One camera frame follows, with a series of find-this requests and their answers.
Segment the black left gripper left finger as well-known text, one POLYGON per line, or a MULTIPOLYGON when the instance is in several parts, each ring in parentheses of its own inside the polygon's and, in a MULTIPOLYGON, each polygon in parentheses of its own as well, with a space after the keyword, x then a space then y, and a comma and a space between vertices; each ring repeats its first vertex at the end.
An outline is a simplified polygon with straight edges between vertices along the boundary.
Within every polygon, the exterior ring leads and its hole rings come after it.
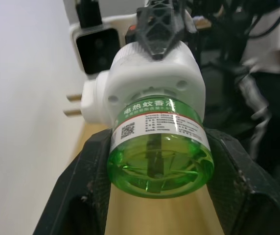
POLYGON ((103 235, 111 182, 107 160, 110 129, 93 134, 59 176, 35 235, 103 235))

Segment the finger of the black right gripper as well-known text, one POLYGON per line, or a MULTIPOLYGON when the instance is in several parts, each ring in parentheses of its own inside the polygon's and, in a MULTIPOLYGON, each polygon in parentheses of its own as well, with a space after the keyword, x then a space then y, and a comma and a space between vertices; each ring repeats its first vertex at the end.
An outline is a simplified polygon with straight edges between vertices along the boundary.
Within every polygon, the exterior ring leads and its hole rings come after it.
POLYGON ((162 60, 184 38, 184 0, 149 0, 137 9, 136 41, 153 60, 162 60))

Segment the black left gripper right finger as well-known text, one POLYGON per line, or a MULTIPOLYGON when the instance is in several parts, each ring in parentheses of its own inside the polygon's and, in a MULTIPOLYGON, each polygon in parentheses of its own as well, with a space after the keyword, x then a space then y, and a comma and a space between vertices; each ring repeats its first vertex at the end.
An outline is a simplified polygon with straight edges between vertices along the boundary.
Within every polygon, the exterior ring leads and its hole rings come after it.
POLYGON ((280 186, 237 139, 206 134, 214 160, 207 188, 224 234, 280 235, 280 186))

